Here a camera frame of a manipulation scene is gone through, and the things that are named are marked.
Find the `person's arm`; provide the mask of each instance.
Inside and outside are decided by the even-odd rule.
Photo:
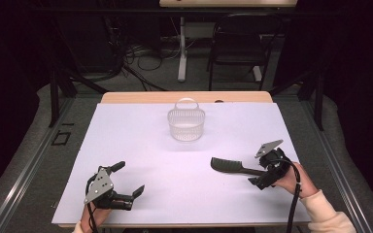
[[[322,190],[318,190],[311,178],[308,176],[301,164],[294,162],[294,165],[299,171],[301,178],[301,192],[299,197],[302,204],[307,209],[308,215],[311,217],[311,222],[308,223],[308,228],[312,232],[356,232],[350,219],[342,212],[336,212],[332,205],[326,200]],[[295,191],[295,174],[292,167],[287,174],[276,181],[274,185],[280,186],[290,192]]]
[[[111,209],[96,209],[93,212],[93,218],[95,219],[96,225],[99,226],[100,224],[102,224],[105,221],[105,219],[107,219],[110,212]],[[92,233],[92,229],[89,226],[89,210],[87,209],[87,205],[85,205],[81,220],[75,225],[75,230],[73,233]]]

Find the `human hand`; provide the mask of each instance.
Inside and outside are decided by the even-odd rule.
[[[92,202],[90,203],[90,208],[92,209],[92,211],[95,210],[95,206]],[[99,226],[100,224],[102,224],[107,219],[111,211],[111,209],[96,209],[95,211],[93,211],[93,218],[95,219],[96,225]],[[83,215],[81,217],[81,228],[84,233],[92,233],[92,229],[89,225],[89,209],[87,208],[87,205],[85,205]]]
[[[315,187],[313,181],[308,176],[304,167],[302,167],[302,165],[297,162],[293,162],[293,164],[297,168],[299,172],[299,176],[301,178],[301,192],[299,192],[299,197],[304,198],[304,197],[309,197],[311,195],[316,194],[318,192],[318,189]],[[280,186],[284,188],[286,191],[288,191],[289,193],[294,194],[296,178],[295,178],[295,172],[293,171],[292,166],[289,168],[286,175],[280,178],[279,180],[277,180],[274,183],[274,185]]]

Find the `cable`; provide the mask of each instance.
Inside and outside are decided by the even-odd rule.
[[[174,19],[171,18],[171,22],[172,22],[172,26],[173,26],[174,29],[175,29],[175,32],[177,33],[177,36],[179,36],[180,33],[178,32],[177,26],[175,26]]]
[[[91,178],[89,178],[89,180],[87,180],[86,188],[85,188],[85,195],[87,195],[87,193],[89,192],[89,187],[92,184],[92,182],[95,181],[95,179],[96,179],[96,174],[93,175]],[[89,227],[92,230],[92,232],[98,233],[98,229],[96,227],[95,217],[93,216],[93,212],[96,210],[96,208],[95,208],[95,210],[92,210],[92,207],[90,206],[90,202],[88,204],[86,204],[86,206],[87,206],[87,210],[89,212],[89,220],[88,220]]]
[[[140,64],[141,57],[138,57],[138,61],[137,61],[138,68],[144,71],[153,71],[153,70],[158,69],[162,65],[162,57],[160,56],[160,54],[158,54],[156,57],[159,59],[159,64],[156,67],[153,67],[151,69],[142,68]]]
[[[297,229],[300,233],[304,233],[304,231],[301,229],[301,227],[296,226],[296,229]]]
[[[145,83],[149,86],[152,86],[156,89],[159,89],[159,90],[163,90],[163,91],[166,91],[166,89],[158,86],[158,85],[155,85],[153,83],[151,83],[150,81],[148,81],[147,79],[145,79],[139,72],[133,70],[131,67],[127,66],[127,65],[124,65],[123,66],[123,69],[126,70],[127,72],[129,72],[131,75],[135,76],[136,78],[138,78],[139,81],[141,81],[141,84],[144,85]]]
[[[293,216],[295,213],[296,203],[299,198],[299,192],[301,191],[301,176],[299,175],[298,168],[296,168],[296,166],[289,160],[274,159],[274,160],[271,160],[271,162],[286,162],[293,168],[293,172],[295,174],[296,185],[295,185],[295,191],[293,193],[292,203],[289,209],[288,224],[287,224],[287,233],[290,233],[292,229]]]

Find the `black cable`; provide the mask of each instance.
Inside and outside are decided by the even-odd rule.
[[[133,76],[135,76],[135,78],[137,78],[140,82],[141,82],[141,85],[142,85],[142,87],[144,88],[144,90],[145,91],[148,91],[147,90],[147,87],[145,86],[145,83],[144,83],[144,81],[140,78],[140,76],[138,76],[138,74],[134,71],[134,70],[132,70],[129,66],[127,66],[127,65],[124,65],[123,66],[123,70],[125,70],[125,71],[127,71],[128,72],[128,74],[124,74],[126,77],[128,77],[129,76],[129,74],[132,74]]]
[[[178,40],[177,42],[178,42],[177,45],[176,45],[175,43],[172,43],[172,44],[173,44],[172,49],[169,50],[170,52],[169,52],[168,54],[162,56],[163,59],[173,58],[173,57],[171,57],[171,56],[172,56],[172,53],[174,53],[175,49],[176,49],[176,48],[179,48],[179,47],[180,47],[180,44],[181,44],[179,40]]]
[[[132,64],[134,61],[135,61],[135,49],[132,47],[132,46],[129,46],[128,47],[129,49],[130,49],[130,54],[131,54],[131,56],[130,56],[130,54],[128,54],[128,52],[125,54],[125,56],[124,56],[124,62],[126,63],[126,64]]]
[[[296,229],[297,229],[300,233],[304,233],[304,231],[301,229],[301,227],[296,226]]]
[[[164,89],[164,88],[162,88],[162,87],[160,87],[158,85],[155,85],[155,84],[151,83],[149,80],[145,79],[139,72],[135,71],[131,67],[129,67],[127,65],[124,65],[123,69],[126,70],[127,72],[129,72],[131,75],[135,76],[139,81],[141,81],[141,83],[143,85],[144,85],[144,83],[146,83],[147,85],[152,86],[152,87],[154,87],[156,89],[159,89],[159,90],[162,90],[162,91],[166,91],[166,89]]]
[[[301,191],[301,176],[299,175],[298,168],[289,160],[274,159],[274,160],[271,160],[271,162],[286,162],[293,168],[293,172],[295,174],[296,185],[295,185],[295,191],[293,193],[292,203],[289,209],[288,224],[287,224],[287,233],[290,233],[292,229],[293,216],[295,213],[296,203],[298,202],[299,192]]]
[[[140,57],[138,57],[138,61],[137,61],[138,68],[140,68],[141,70],[144,70],[144,71],[153,71],[153,70],[158,69],[158,68],[162,65],[162,60],[163,60],[163,58],[162,58],[162,56],[161,56],[160,54],[157,54],[157,55],[156,55],[156,58],[159,59],[159,64],[158,64],[157,66],[151,68],[151,69],[143,68],[143,67],[141,67],[141,64],[140,64],[140,60],[141,60],[142,57],[145,57],[145,56],[140,56]]]
[[[110,73],[108,73],[107,75],[102,76],[102,77],[97,77],[97,78],[88,78],[88,77],[85,77],[85,78],[87,80],[93,82],[93,83],[97,83],[97,82],[109,80],[109,79],[117,76],[119,73],[120,73],[120,70],[119,71],[114,70],[114,71],[111,71]],[[70,77],[70,80],[72,82],[80,82],[80,81],[74,79],[74,77]]]
[[[89,180],[87,180],[86,188],[85,188],[85,195],[87,195],[87,193],[89,192],[89,186],[93,181],[95,181],[95,178],[96,178],[96,174],[93,175],[91,178],[89,178]],[[89,220],[88,220],[89,227],[90,227],[90,229],[92,229],[92,232],[98,233],[98,230],[96,228],[95,217],[93,217],[93,211],[92,211],[92,208],[90,206],[90,203],[86,204],[86,206],[87,206],[87,210],[89,212]]]

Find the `gray floor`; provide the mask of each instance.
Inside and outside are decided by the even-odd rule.
[[[153,71],[143,71],[137,65],[151,69],[159,64],[152,56],[136,58],[131,67],[138,70],[150,82],[169,90],[206,90],[208,88],[207,65],[208,47],[206,43],[195,42],[188,49],[186,81],[179,83],[178,57],[164,59],[160,67]],[[271,66],[267,73],[264,89],[270,89],[275,66],[279,57],[279,46],[273,52]],[[216,78],[238,75],[245,77],[243,69],[217,68]],[[117,77],[100,85],[112,91],[143,91],[141,83],[131,75],[122,72]],[[255,84],[231,85],[216,83],[215,89],[256,89]],[[344,138],[337,117],[336,105],[324,99],[324,132],[317,130],[311,122],[310,104],[299,102],[294,97],[298,86],[274,97],[279,104],[288,132],[297,150],[300,161],[311,177],[322,188],[334,207],[352,218],[359,232],[373,232],[373,193],[344,146]],[[96,104],[101,96],[86,86],[77,83],[79,95],[75,99],[65,99],[62,118],[54,129],[48,129],[51,117],[49,87],[38,94],[40,108],[29,131],[19,146],[17,153],[0,179],[0,232],[70,232],[51,224],[55,208],[52,207],[62,194],[81,146]],[[66,146],[51,146],[54,134],[71,132]],[[336,164],[342,168],[332,170],[335,155]],[[262,227],[256,232],[284,232],[285,227]]]

